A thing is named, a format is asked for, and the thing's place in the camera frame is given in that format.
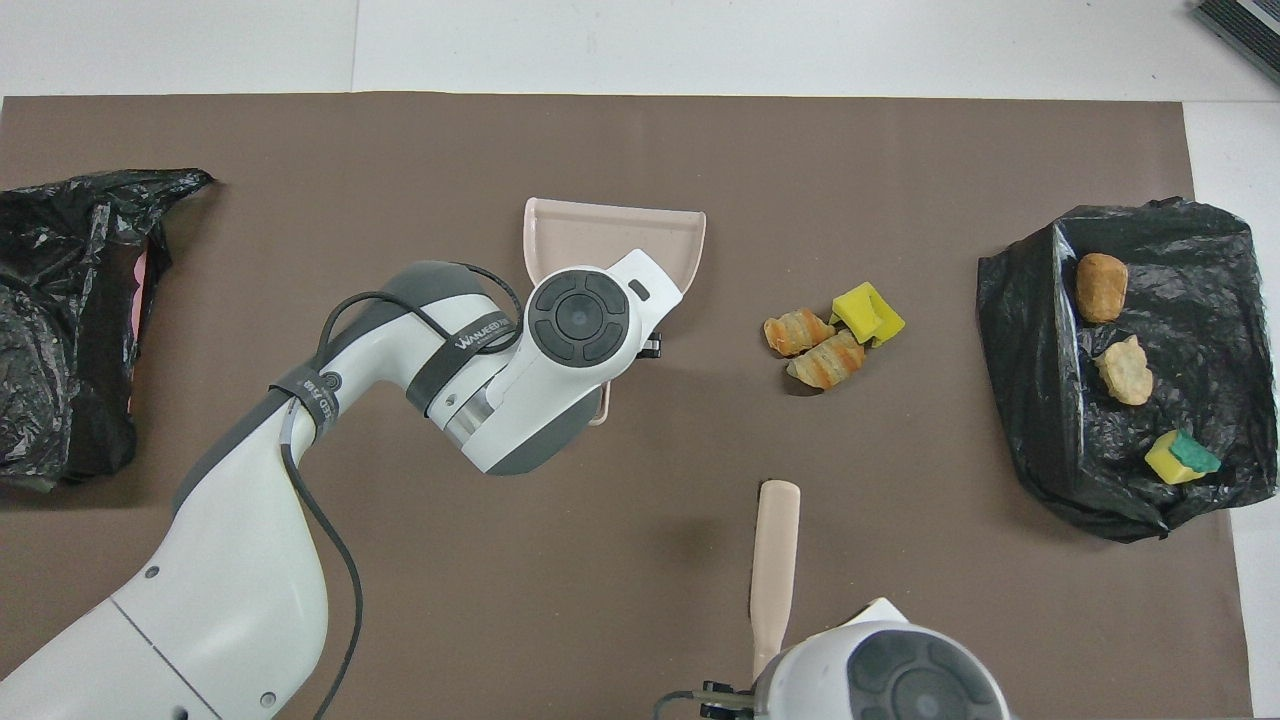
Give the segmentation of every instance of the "dustpan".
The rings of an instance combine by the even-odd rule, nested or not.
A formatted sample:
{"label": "dustpan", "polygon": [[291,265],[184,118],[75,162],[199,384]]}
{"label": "dustpan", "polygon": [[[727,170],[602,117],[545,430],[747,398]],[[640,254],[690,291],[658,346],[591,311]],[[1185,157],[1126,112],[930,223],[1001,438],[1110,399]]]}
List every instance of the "dustpan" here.
{"label": "dustpan", "polygon": [[[525,268],[529,279],[538,284],[572,265],[608,268],[639,247],[685,293],[698,274],[705,234],[703,213],[530,197],[525,204]],[[590,424],[599,425],[608,415],[609,383],[605,383]]]}

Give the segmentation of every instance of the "sponge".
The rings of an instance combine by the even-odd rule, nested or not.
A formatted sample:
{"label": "sponge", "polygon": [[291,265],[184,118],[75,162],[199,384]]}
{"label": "sponge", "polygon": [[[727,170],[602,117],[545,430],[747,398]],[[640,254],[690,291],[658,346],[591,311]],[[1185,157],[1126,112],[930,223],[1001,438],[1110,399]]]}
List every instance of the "sponge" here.
{"label": "sponge", "polygon": [[1169,430],[1156,438],[1147,451],[1147,464],[1171,486],[1197,480],[1222,466],[1212,452],[1180,430]]}
{"label": "sponge", "polygon": [[872,347],[879,347],[906,327],[906,322],[884,302],[872,283],[863,283],[832,300],[831,313],[832,323],[838,318],[858,342],[870,340]]}

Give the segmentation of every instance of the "white table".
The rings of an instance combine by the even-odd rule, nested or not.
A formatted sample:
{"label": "white table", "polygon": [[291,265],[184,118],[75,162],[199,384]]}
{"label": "white table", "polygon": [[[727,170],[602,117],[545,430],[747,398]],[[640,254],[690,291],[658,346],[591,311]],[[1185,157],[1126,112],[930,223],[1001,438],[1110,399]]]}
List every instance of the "white table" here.
{"label": "white table", "polygon": [[[1181,101],[1197,197],[1253,225],[1263,292],[1280,307],[1280,86],[1189,6],[4,0],[0,99],[434,90]],[[1274,314],[1271,328],[1280,332]],[[1280,716],[1280,502],[1231,514],[1253,708]]]}

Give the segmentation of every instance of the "black garbage bag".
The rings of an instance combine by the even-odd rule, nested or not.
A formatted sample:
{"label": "black garbage bag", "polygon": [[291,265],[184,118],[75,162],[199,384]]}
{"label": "black garbage bag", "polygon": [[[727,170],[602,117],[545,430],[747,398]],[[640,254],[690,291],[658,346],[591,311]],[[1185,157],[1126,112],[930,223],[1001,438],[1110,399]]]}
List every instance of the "black garbage bag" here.
{"label": "black garbage bag", "polygon": [[[1078,258],[1129,268],[1114,323],[1075,307]],[[978,320],[1018,479],[1060,518],[1119,542],[1276,491],[1276,407],[1249,227],[1198,202],[1082,206],[978,261]],[[1137,334],[1156,377],[1146,405],[1114,400],[1092,361]],[[1222,460],[1165,484],[1146,452],[1181,429]]]}
{"label": "black garbage bag", "polygon": [[133,365],[172,265],[160,217],[211,182],[122,170],[0,192],[0,480],[47,492],[133,459]]}

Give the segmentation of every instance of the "brown table surface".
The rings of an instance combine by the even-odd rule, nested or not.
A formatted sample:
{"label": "brown table surface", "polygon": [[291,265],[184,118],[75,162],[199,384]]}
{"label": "brown table surface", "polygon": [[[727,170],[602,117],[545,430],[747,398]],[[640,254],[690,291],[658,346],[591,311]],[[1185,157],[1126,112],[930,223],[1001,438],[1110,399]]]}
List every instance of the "brown table surface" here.
{"label": "brown table surface", "polygon": [[[393,387],[302,470],[357,557],[365,637],[332,717],[645,717],[746,684],[756,483],[804,493],[788,641],[877,596],[965,643],[1024,717],[1248,715],[1225,514],[1121,546],[1018,486],[978,340],[982,255],[1078,204],[1190,196],[1171,104],[431,94],[6,99],[0,187],[123,167],[221,184],[170,215],[138,455],[0,496],[0,674],[134,573],[187,468],[329,309],[419,259],[530,288],[530,196],[703,210],[664,356],[521,478],[475,471]],[[908,328],[796,392],[760,323],[873,281]],[[317,534],[330,633],[351,592]],[[690,716],[687,708],[672,716]]]}

